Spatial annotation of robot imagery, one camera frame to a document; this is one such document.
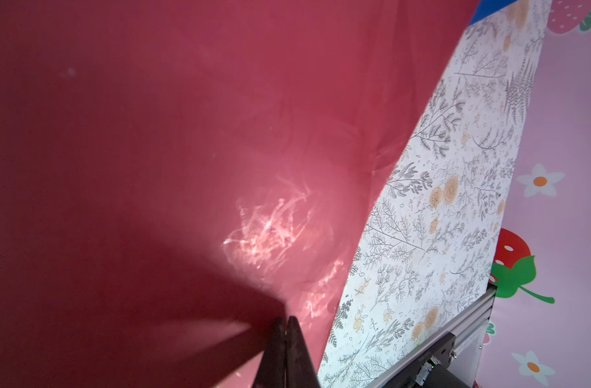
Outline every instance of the red fabric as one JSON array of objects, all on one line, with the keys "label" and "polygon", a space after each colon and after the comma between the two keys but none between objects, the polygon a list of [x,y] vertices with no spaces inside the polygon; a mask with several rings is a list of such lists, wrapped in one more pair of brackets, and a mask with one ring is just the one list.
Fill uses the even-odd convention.
[{"label": "red fabric", "polygon": [[285,313],[319,365],[477,2],[0,2],[0,387],[210,386]]}]

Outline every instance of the green stem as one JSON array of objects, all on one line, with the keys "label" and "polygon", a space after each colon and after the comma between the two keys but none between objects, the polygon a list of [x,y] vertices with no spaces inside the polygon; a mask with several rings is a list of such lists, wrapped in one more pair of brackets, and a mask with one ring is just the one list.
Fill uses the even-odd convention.
[{"label": "green stem", "polygon": [[519,286],[519,288],[521,288],[522,290],[526,291],[527,293],[529,293],[530,295],[532,295],[533,297],[539,299],[539,300],[543,300],[545,303],[550,303],[550,304],[554,304],[555,300],[554,298],[550,298],[547,296],[543,296],[543,295],[539,295],[539,294],[535,294],[534,292],[530,291],[530,290],[526,290],[524,287]]}]

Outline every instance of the white petal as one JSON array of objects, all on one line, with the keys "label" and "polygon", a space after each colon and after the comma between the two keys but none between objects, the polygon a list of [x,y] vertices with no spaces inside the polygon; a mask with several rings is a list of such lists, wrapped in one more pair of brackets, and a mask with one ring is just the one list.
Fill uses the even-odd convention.
[{"label": "white petal", "polygon": [[539,191],[545,194],[546,196],[555,197],[556,196],[556,188],[553,184],[546,184],[542,188],[539,188]]},{"label": "white petal", "polygon": [[545,176],[545,174],[547,174],[547,171],[541,163],[537,163],[532,169],[532,176]]},{"label": "white petal", "polygon": [[519,374],[522,376],[532,376],[534,374],[534,372],[531,371],[530,368],[528,368],[528,365],[521,364],[519,366]]},{"label": "white petal", "polygon": [[551,376],[556,373],[552,368],[550,368],[547,365],[541,364],[541,365],[539,365],[539,368],[541,369],[541,373],[546,376]]},{"label": "white petal", "polygon": [[526,364],[528,363],[528,361],[526,361],[526,357],[522,356],[521,354],[517,354],[517,353],[511,353],[511,355],[513,356],[513,358],[515,360],[517,360],[517,362],[519,362],[520,364]]},{"label": "white petal", "polygon": [[537,358],[537,355],[534,354],[534,352],[531,350],[528,353],[526,353],[526,361],[528,362],[532,362],[533,364],[539,365],[539,359]]},{"label": "white petal", "polygon": [[532,175],[520,175],[517,177],[517,182],[521,184],[533,184],[534,177]]},{"label": "white petal", "polygon": [[546,387],[549,387],[550,384],[548,384],[547,382],[547,377],[542,374],[542,373],[535,373],[534,374],[534,378],[537,379],[538,382],[540,382],[541,384],[545,385]]},{"label": "white petal", "polygon": [[524,197],[532,197],[534,194],[538,193],[540,190],[540,188],[538,188],[537,186],[526,186],[526,189],[524,190]]},{"label": "white petal", "polygon": [[560,182],[564,177],[564,173],[549,173],[544,175],[548,183]]}]

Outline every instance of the floral wallpaper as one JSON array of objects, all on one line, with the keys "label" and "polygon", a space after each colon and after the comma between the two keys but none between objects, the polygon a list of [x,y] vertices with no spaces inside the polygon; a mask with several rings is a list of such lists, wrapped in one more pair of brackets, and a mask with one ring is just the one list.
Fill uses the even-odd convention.
[{"label": "floral wallpaper", "polygon": [[502,227],[479,386],[591,387],[591,0],[552,4]]},{"label": "floral wallpaper", "polygon": [[462,37],[362,234],[323,387],[367,385],[484,293],[549,8],[520,0]]}]

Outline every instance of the blue object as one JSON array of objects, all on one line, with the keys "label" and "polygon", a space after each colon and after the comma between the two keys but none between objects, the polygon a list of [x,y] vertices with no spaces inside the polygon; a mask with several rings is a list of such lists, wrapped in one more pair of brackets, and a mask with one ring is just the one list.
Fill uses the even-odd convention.
[{"label": "blue object", "polygon": [[517,0],[481,0],[478,3],[477,11],[470,22],[470,25],[485,19],[494,12],[498,12],[509,4],[515,3]]}]

